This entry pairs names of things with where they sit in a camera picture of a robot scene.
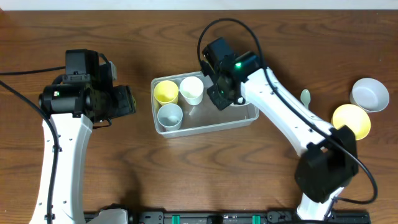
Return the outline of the white plastic cup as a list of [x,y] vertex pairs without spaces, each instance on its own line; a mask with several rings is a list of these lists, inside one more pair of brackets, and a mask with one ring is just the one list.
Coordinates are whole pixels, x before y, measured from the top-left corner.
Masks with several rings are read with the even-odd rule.
[[203,99],[204,84],[198,77],[184,78],[180,84],[180,93],[189,105],[199,105]]

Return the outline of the clear plastic container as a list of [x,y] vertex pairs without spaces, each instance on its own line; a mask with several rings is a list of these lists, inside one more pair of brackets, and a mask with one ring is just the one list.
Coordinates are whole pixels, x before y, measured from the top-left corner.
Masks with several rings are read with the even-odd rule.
[[202,102],[197,106],[189,105],[182,95],[178,97],[177,104],[183,111],[182,125],[176,131],[166,130],[158,121],[157,113],[160,103],[151,94],[152,115],[155,130],[165,138],[176,138],[194,134],[209,133],[225,129],[240,128],[250,125],[258,119],[259,110],[254,105],[230,105],[220,111],[213,105],[205,93]]

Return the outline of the yellow plastic cup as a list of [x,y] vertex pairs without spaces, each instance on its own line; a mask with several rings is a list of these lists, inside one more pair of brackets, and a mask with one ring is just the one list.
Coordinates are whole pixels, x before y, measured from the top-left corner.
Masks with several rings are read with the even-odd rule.
[[179,89],[176,83],[170,80],[161,81],[154,88],[155,99],[163,106],[178,103]]

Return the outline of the grey plastic cup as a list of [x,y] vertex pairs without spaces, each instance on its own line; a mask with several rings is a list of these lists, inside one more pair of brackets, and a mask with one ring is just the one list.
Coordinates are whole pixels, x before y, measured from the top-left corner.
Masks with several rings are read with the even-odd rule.
[[166,104],[158,110],[157,119],[166,131],[176,131],[182,125],[183,111],[179,105]]

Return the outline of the mint green plastic spoon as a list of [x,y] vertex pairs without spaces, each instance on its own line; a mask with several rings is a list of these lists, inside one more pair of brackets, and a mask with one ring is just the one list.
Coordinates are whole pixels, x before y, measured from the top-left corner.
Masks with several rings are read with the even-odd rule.
[[309,104],[311,102],[311,94],[308,89],[304,89],[301,92],[300,101],[302,102],[304,107],[306,107],[306,109],[309,109]]

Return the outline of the yellow plastic bowl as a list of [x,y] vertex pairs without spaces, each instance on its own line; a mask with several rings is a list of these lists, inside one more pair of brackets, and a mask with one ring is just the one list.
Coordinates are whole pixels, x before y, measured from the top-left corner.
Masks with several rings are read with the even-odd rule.
[[371,120],[368,114],[360,107],[352,104],[337,107],[333,112],[331,124],[336,129],[343,126],[349,127],[354,132],[357,141],[364,139],[371,130]]

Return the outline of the grey plastic bowl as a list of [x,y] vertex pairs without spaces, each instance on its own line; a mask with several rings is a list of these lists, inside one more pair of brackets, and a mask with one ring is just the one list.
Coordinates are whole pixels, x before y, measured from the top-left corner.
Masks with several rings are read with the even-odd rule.
[[389,92],[378,80],[362,78],[356,81],[349,94],[351,104],[362,108],[367,113],[384,110],[389,104]]

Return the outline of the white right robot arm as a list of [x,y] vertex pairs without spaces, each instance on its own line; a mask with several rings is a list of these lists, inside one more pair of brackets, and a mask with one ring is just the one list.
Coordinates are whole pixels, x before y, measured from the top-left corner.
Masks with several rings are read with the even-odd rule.
[[288,139],[300,158],[295,181],[303,195],[297,215],[325,221],[359,171],[354,132],[334,128],[306,109],[253,52],[239,55],[220,37],[197,54],[203,74],[213,82],[207,94],[219,110],[251,103]]

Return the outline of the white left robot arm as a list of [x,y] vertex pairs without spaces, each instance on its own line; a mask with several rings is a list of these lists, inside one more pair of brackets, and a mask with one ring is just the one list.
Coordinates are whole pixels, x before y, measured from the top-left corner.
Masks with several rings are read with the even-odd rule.
[[85,223],[86,150],[101,122],[136,112],[128,86],[114,86],[116,66],[94,50],[65,52],[65,74],[39,95],[44,159],[31,223]]

